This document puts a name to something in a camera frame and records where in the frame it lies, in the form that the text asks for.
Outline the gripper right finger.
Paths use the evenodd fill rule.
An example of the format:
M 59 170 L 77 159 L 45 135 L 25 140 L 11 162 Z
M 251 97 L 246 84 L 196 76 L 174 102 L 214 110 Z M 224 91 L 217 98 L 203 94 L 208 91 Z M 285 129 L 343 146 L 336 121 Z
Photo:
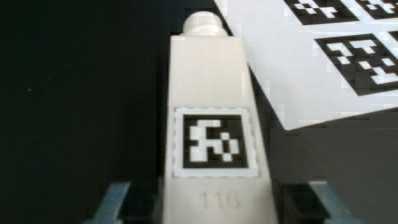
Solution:
M 325 181 L 274 183 L 279 224 L 359 224 Z

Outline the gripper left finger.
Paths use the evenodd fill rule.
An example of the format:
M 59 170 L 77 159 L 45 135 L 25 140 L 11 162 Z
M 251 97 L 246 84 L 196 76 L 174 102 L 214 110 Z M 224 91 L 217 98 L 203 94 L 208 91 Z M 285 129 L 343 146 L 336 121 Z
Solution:
M 158 224 L 158 183 L 114 182 L 82 224 Z

